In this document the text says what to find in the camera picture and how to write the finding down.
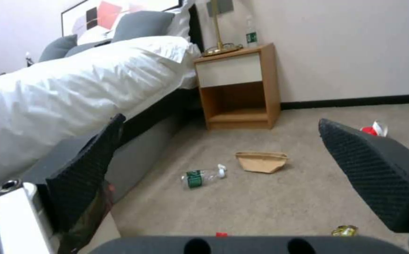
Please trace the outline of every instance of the carpet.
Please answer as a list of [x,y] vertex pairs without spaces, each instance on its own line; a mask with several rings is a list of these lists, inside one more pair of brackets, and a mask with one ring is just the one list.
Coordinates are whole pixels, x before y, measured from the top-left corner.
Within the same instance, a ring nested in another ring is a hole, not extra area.
[[[122,236],[133,235],[329,235],[339,225],[407,248],[409,234],[388,230],[352,189],[325,149],[318,121],[354,128],[376,119],[409,148],[409,104],[282,111],[272,130],[207,131],[202,119],[186,125],[154,169],[116,204]],[[238,151],[284,152],[288,164],[273,175],[245,172]],[[186,190],[186,171],[227,166],[227,178]]]

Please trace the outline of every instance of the nightstand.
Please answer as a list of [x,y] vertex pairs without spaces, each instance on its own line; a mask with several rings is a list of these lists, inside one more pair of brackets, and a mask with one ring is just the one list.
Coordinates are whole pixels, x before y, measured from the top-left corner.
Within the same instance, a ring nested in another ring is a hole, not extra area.
[[271,129],[280,114],[275,45],[195,60],[208,129]]

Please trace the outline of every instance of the brown paper bag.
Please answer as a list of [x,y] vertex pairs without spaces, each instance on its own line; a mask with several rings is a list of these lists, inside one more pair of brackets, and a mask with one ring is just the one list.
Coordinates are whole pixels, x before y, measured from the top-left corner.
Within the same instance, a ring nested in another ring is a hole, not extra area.
[[246,171],[267,174],[276,172],[288,160],[284,153],[238,152],[235,156]]

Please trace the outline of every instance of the white wall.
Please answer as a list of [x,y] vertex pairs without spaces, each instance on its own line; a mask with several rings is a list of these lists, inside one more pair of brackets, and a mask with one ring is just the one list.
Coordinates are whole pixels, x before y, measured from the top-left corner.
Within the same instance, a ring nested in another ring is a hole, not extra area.
[[[206,46],[213,26],[199,2]],[[245,43],[251,13],[277,48],[282,101],[409,94],[409,0],[233,0],[224,42]]]
[[[0,0],[0,72],[37,60],[61,36],[60,13],[80,0]],[[207,47],[211,19],[196,0]],[[233,0],[220,16],[225,42],[245,43],[251,13],[277,47],[282,101],[409,94],[409,0]]]
[[0,72],[25,67],[25,53],[38,61],[62,35],[62,11],[80,0],[0,0]]

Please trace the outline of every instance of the bottle label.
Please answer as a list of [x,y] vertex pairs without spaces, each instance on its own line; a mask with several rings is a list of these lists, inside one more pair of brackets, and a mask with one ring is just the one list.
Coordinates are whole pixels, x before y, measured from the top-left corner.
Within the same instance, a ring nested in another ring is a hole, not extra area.
[[253,42],[258,42],[258,36],[256,35],[256,32],[251,32],[247,34],[247,43]]
[[200,170],[187,172],[187,185],[189,188],[196,188],[203,185],[203,178]]

